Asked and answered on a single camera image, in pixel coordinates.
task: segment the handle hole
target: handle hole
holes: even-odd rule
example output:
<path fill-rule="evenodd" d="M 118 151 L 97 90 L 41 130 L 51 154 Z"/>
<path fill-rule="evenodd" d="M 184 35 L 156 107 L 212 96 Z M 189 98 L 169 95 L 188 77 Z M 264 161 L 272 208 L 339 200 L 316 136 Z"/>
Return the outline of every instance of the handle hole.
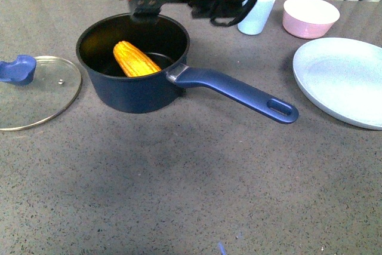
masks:
<path fill-rule="evenodd" d="M 292 107 L 276 99 L 270 99 L 267 102 L 267 107 L 280 113 L 283 116 L 289 116 L 292 113 Z"/>

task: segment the saucepan handle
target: saucepan handle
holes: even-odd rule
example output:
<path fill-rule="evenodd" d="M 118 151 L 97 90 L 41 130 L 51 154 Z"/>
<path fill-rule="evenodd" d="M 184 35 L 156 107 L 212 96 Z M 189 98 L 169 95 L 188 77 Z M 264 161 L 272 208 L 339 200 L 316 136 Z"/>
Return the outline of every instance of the saucepan handle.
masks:
<path fill-rule="evenodd" d="M 167 78 L 181 88 L 210 88 L 281 124 L 298 119 L 298 110 L 293 105 L 216 70 L 182 64 L 170 71 Z"/>

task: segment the white cup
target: white cup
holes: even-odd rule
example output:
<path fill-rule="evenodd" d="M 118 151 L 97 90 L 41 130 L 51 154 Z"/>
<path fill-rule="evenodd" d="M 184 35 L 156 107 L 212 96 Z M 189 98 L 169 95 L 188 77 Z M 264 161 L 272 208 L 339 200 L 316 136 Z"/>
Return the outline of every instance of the white cup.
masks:
<path fill-rule="evenodd" d="M 254 8 L 248 15 L 238 24 L 240 32 L 247 35 L 256 35 L 263 31 L 267 23 L 269 14 L 276 0 L 257 0 Z"/>

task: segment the glass lid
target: glass lid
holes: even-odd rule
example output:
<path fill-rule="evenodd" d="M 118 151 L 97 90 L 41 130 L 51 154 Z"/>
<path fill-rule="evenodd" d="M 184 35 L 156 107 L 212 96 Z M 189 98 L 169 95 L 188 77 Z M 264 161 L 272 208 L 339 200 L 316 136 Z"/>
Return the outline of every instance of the glass lid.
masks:
<path fill-rule="evenodd" d="M 42 124 L 62 113 L 79 93 L 81 73 L 72 62 L 53 56 L 39 56 L 35 60 L 35 73 L 29 84 L 0 82 L 2 131 Z"/>

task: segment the blue object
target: blue object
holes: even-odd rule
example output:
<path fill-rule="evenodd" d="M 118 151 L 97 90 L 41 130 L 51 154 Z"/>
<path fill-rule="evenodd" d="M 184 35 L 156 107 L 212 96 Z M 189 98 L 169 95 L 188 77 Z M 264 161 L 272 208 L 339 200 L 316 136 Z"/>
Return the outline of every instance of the blue object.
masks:
<path fill-rule="evenodd" d="M 298 119 L 298 110 L 291 104 L 216 70 L 189 67 L 179 74 L 175 85 L 210 88 L 281 124 Z"/>
<path fill-rule="evenodd" d="M 36 59 L 28 55 L 18 55 L 13 62 L 0 61 L 0 82 L 25 86 L 33 81 Z"/>
<path fill-rule="evenodd" d="M 254 8 L 252 8 L 248 15 L 238 24 L 239 31 L 247 35 L 257 35 L 261 33 L 268 21 L 275 1 L 276 0 L 257 0 Z"/>
<path fill-rule="evenodd" d="M 226 253 L 226 251 L 224 249 L 223 243 L 221 243 L 219 241 L 218 245 L 219 245 L 219 248 L 220 248 L 221 255 L 227 255 L 227 253 Z"/>
<path fill-rule="evenodd" d="M 119 41 L 128 41 L 146 53 L 162 70 L 126 77 L 113 55 Z M 185 88 L 207 87 L 277 122 L 297 120 L 297 109 L 228 75 L 186 65 L 190 38 L 175 20 L 158 16 L 156 22 L 134 21 L 120 14 L 90 26 L 78 39 L 76 53 L 99 98 L 128 113 L 161 109 L 181 96 Z"/>

